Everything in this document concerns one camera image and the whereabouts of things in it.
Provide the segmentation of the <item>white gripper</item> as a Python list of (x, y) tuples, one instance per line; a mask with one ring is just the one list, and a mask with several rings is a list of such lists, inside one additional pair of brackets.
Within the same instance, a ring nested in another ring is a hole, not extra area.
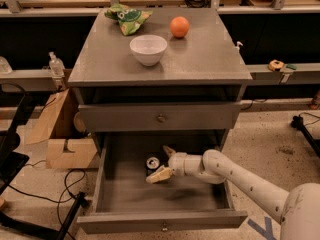
[(202, 157), (200, 155), (189, 155), (181, 153), (170, 148), (167, 145), (163, 146), (165, 154), (170, 157), (168, 160), (169, 167), (164, 165), (160, 166), (155, 172), (146, 178), (146, 182), (154, 184), (160, 181), (169, 179), (172, 176), (197, 176), (203, 170)]

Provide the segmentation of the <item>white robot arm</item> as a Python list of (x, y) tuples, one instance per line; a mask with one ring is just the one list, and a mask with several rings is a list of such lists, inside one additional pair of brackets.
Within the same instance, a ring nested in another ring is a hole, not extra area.
[(280, 226), (280, 240), (320, 240), (320, 184), (304, 183), (290, 192), (244, 169), (215, 149), (202, 155), (176, 152), (164, 145), (168, 166), (146, 178), (150, 184), (172, 176), (193, 176), (210, 184), (229, 180)]

